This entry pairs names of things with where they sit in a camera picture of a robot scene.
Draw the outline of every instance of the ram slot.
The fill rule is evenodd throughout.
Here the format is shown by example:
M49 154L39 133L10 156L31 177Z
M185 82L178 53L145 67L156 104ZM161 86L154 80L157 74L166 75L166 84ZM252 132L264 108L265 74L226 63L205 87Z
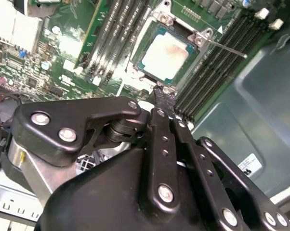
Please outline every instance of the ram slot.
M262 39L264 36L264 30L255 34L253 42L249 44L249 47L244 50L244 52L249 52L253 49L253 47ZM227 78L229 77L232 72L235 71L236 67L241 63L241 60L237 57L232 62L232 67L228 71L228 73L224 74L222 78L215 81L211 86L209 86L206 90L207 93L203 95L202 98L194 105L194 108L191 112L187 115L188 118L194 118L198 112L202 109L202 107L207 103L207 101L213 96L213 94L225 83Z
M117 44L117 42L120 40L121 32L125 28L127 16L129 14L133 13L132 12L133 4L134 4L133 0L125 0L124 1L123 5L121 7L121 10L119 12L119 18L115 22L115 24L113 25L113 28L112 28L112 30L108 36L108 39L106 41L107 46L104 49L104 52L101 55L100 59L97 60L94 75L97 75L101 72L105 72L105 68L106 68L109 60L112 57L114 47Z
M231 45L231 47L235 50L239 50L239 46L242 44L241 41L244 37L247 36L247 34L250 32L249 30L254 26L254 23L249 23L248 25L246 25L247 30L245 30L244 34L241 35L241 37L237 37L235 43L233 43ZM213 63L215 63L215 66L212 66L210 68L211 65L208 65L207 67L209 67L209 71L208 72L203 72L201 73L200 77L199 77L199 81L196 84L196 88L194 88L194 93L193 93L193 97L191 99L189 99L189 102L185 105L184 108L182 108L182 111L185 112L189 112L191 110L191 107L194 106L195 104L195 99L198 98L200 95L202 95L203 93L203 89L204 87L207 86L208 83L210 83L210 81L212 81L213 79L217 78L217 75L219 75L219 73L221 72L221 70L223 70L222 66L229 62L228 57L232 57L232 53L230 52L225 52L225 51L220 51L219 54L216 56L216 59L213 61Z
M99 37L95 42L95 46L89 56L91 61L93 61L93 63L90 63L90 65L93 66L93 68L95 68L95 66L97 65L98 63L97 60L100 60L100 57L107 46L107 37L111 33L113 25L116 22L116 19L119 15L119 11L121 9L122 4L123 4L122 0L114 0L112 2L112 6L108 14L107 21L103 24L101 32L99 33Z
M259 21L249 21L249 23L249 26L244 27L245 30L243 30L236 40L231 43L231 47L244 53L251 52L259 40L265 35L268 26ZM197 115L216 90L218 90L228 80L228 78L231 77L235 69L242 62L241 57L230 54L227 51L222 51L220 56L224 57L224 59L216 60L213 63L216 68L213 66L214 68L206 73L206 76L209 76L209 81L200 82L198 87L194 88L197 95L190 95L191 98L189 98L189 101L181 107L181 113L187 119L192 120Z
M117 47L114 50L113 56L114 59L110 60L108 63L108 66L106 70L106 74L111 77L115 71L115 68L118 66L118 64L121 62L122 57L124 55L124 52L126 50L131 50L133 49L134 40L132 39L134 36L134 39L136 39L136 35L139 33L141 27L140 25L143 25L143 21L145 20L145 13L147 11L149 4L149 0L142 0L139 1L138 4L135 4L132 12L133 14L130 15L128 19L128 23L126 28L122 31L122 34L120 35L120 43L117 45Z
M228 30L227 34L222 38L221 43L228 45L228 43L242 30L243 26L248 25L248 18L241 14L233 26ZM220 48L214 48L213 52L206 58L205 62L213 64L216 57L219 57L222 50ZM197 87L202 77L206 75L207 71L211 68L211 65L201 64L193 77L188 81L178 92L176 100L176 109L179 110L184 103L187 102L188 97L194 93L194 89Z
M265 23L261 23L253 18L253 14L244 14L233 24L228 34L222 39L222 43L236 50L249 53L254 45L254 41L259 41L265 29L260 28ZM221 86L233 70L242 62L242 58L219 48L214 48L212 53L197 67L193 78L185 85L176 100L175 109L183 117L193 120L208 100L209 95L213 95L215 90Z

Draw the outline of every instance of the black metal bracket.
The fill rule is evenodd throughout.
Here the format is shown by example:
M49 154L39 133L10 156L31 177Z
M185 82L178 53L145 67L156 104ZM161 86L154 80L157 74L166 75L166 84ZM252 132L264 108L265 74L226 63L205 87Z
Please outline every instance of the black metal bracket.
M236 166L236 164L209 138L201 137L197 144L209 153L220 170L224 187L239 200L237 210L252 230L290 230L290 222L277 205Z
M123 223L125 230L149 230L157 223L155 230L290 230L286 216L213 141L206 137L195 141L187 125L173 119L171 107L163 105L166 101L152 109L149 119L125 97L33 103L17 109L15 142L48 165L68 166L78 155L122 141L138 147L59 186L46 204L39 229L49 230L50 220L56 230L76 230L74 220L67 218L77 216L77 229L86 230L92 214L112 210L121 218L114 218L109 230ZM34 123L36 113L49 121ZM62 128L74 131L75 140L60 139ZM139 145L143 137L146 151ZM123 207L129 213L120 214ZM100 218L93 222L105 225Z
M157 108L149 120L151 140L147 141L140 207L151 220L166 223L179 209L176 148L167 114Z
M46 115L49 123L43 126L34 123L32 116L36 113ZM97 137L108 122L133 119L140 113L138 104L127 97L28 103L16 109L12 134L29 152L63 167L74 163L78 155L95 150ZM72 142L60 139L59 131L63 128L74 131L76 139Z

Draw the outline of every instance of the green circuit board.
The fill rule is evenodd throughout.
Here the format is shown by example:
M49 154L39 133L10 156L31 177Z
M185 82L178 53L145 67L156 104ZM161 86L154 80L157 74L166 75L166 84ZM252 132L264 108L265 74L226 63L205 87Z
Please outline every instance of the green circuit board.
M86 73L73 72L80 54L91 50L89 43L95 38L88 35L97 25L103 24L109 9L106 2L101 0L94 5L91 1L78 1L73 10L71 5L59 7L54 15L44 20L36 51L25 57L19 56L16 47L0 44L0 80L7 79L1 85L11 91L35 95L35 101L115 96L122 79L112 79L101 89L85 80ZM55 26L60 28L60 36L52 33ZM41 68L43 62L49 63L48 70ZM122 94L138 98L140 92L124 86Z
M190 35L193 34L193 30L203 31L210 28L213 31L211 39L215 41L219 41L219 38L223 34L227 33L228 28L241 10L242 6L237 1L233 0L199 0L199 4L192 0L172 0L170 5L170 12L174 18L176 18L174 23L177 25L179 25L181 22L188 24L192 28L190 29ZM174 37L177 39L182 40L185 38L187 43L188 34L186 33L188 33L188 29L184 28L186 25L179 26L181 26L183 30L186 31L183 33L177 32L174 25L170 26L170 31L173 30L172 35L174 35ZM144 58L150 45L153 43L156 30L157 22L152 22L132 58L132 63L140 70L143 70L140 68L144 66L142 64L142 59ZM194 67L196 66L196 62L194 61L197 60L197 57L200 57L199 54L202 53L198 49L195 50L196 52L193 53L192 57L190 56L188 59L186 59L185 63L178 70L172 80L163 80L164 84L177 86L179 83L184 82L185 79L192 74Z
M151 19L154 10L166 3L170 4L168 13L176 18L175 23L184 28L184 33L177 31L175 25ZM139 64L156 36L167 32L178 44L185 44L188 53L172 81L163 82L179 91L193 77L200 60L213 51L213 45L198 49L189 35L194 30L210 28L211 39L218 42L228 34L242 9L242 2L235 0L63 1L52 16L40 20L32 51L0 37L0 85L10 91L31 94L34 101L107 96L147 100L156 83L143 81L146 72ZM110 20L115 11L117 16ZM110 44L104 44L99 59L91 59L93 51L104 43L101 35L106 30L109 33L102 41ZM252 56L268 37L255 44ZM91 62L97 60L101 60L96 63L99 69L93 70ZM240 65L236 73L243 67L244 64Z

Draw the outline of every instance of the screw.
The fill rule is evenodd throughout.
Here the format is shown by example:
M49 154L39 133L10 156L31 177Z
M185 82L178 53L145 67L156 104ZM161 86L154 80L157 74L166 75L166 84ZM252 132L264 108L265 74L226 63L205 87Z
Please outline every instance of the screw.
M162 151L162 154L163 154L164 156L168 156L168 155L169 155L169 152L168 152L167 150L163 150L163 151Z
M209 140L205 140L205 143L206 143L208 146L212 147L212 143L211 143Z
M164 117L164 112L162 110L158 110L157 112L160 116Z
M50 118L43 113L35 113L31 116L31 121L37 125L47 125L50 122Z
M166 136L162 137L162 139L163 139L164 142L169 142L169 140L170 140L170 139L167 138Z
M284 219L284 217L281 214L277 213L277 218L278 218L278 221L281 223L281 225L285 227L288 225L287 221Z
M77 139L77 134L70 128L63 128L58 133L59 138L66 142L73 142Z
M171 189L165 185L159 186L158 193L159 193L160 198L166 203L170 203L174 199L174 195Z
M182 128L184 128L185 127L185 124L183 123L183 121L178 121L178 123L179 123L179 125L182 127Z
M223 210L223 216L225 220L231 225L231 226L236 226L237 225L237 219L235 215L232 213L231 210L225 208Z
M265 212L264 213L266 220L268 221L269 224L271 224L272 226L276 226L276 221L275 219L272 217L272 215L270 215L269 213Z
M128 103L128 105L129 105L129 107L132 107L133 109L136 109L136 108L137 108L136 103L133 102L133 101L130 101L130 102Z

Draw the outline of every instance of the dimm slot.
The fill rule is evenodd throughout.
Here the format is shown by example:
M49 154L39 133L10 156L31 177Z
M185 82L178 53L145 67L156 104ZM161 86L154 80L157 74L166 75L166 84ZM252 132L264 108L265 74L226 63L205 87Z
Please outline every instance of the dimm slot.
M241 40L244 36L247 35L249 31L246 30L245 33L240 37L240 39L236 40L234 44L232 44L232 48L238 50L238 46L241 44ZM202 73L202 77L200 78L201 81L197 84L197 89L194 90L193 97L191 100L189 100L188 104L186 104L186 106L184 107L183 112L186 113L188 111L191 110L191 107L193 107L194 101L197 97L199 97L199 95L203 94L203 89L207 86L207 84L211 81L211 80L215 80L215 77L217 75L219 75L219 73L221 72L221 70L223 70L223 68L221 67L222 65L224 65L224 63L227 63L229 61L228 57L233 57L233 55L231 55L231 53L229 52L221 52L221 55L219 56L219 60L215 62L215 65L210 65L211 68L210 70L206 73L203 74Z
M244 43L244 49L241 49L243 52L250 52L254 46L259 42L259 40L264 36L265 30L259 28L258 31L254 34L250 42ZM233 62L231 62L226 67L226 72L222 75L221 78L216 80L212 85L209 85L206 89L207 93L203 95L203 97L197 102L194 108L191 110L191 113L187 115L188 118L194 118L197 113L201 110L201 108L206 104L206 102L213 96L213 94L225 83L225 81L229 78L230 75L236 70L238 65L242 62L242 59L238 56L233 57Z
M249 23L249 25L247 26L248 26L247 30L245 30L244 33L240 35L240 37L236 37L236 40L233 42L233 44L231 44L231 47L233 49L239 50L238 46L240 46L241 44L245 44L245 42L249 39L249 36L247 37L246 35L250 33L249 29L254 26L254 23ZM202 78L201 82L197 85L196 87L197 89L194 90L194 92L196 93L193 94L192 99L189 100L185 108L182 109L184 113L191 111L191 107L194 107L193 104L195 103L195 99L199 97L199 95L203 95L204 93L203 89L206 86L208 86L210 81L212 80L215 81L216 77L220 75L221 71L223 71L224 68L222 67L222 65L227 64L229 61L232 61L234 57L236 56L229 52L222 51L220 53L219 60L216 61L214 65L210 65L211 68L209 72L207 72L206 74L202 73L202 76L206 76L206 78Z
M226 44L227 41L229 41L234 35L236 35L237 32L242 28L246 20L247 18L243 14L241 14L237 19L237 21L233 24L231 29L228 31L228 33L225 35L225 37L222 38L221 43ZM206 58L205 61L211 61L220 51L221 51L220 48L214 48L214 50L211 52L208 58ZM179 109L179 107L186 101L187 97L193 92L193 89L198 84L199 81L198 73L203 73L205 72L206 69L207 66L202 64L199 70L190 79L190 81L188 81L187 84L183 87L183 89L178 93L176 100L177 109Z
M121 32L124 30L127 16L132 12L133 1L125 0L123 2L124 3L118 13L118 18L114 22L112 30L106 40L105 48L103 49L103 52L99 57L100 59L96 60L95 71L93 73L94 75L97 75L101 71L104 72L107 63L109 62L113 54L114 46L119 41Z

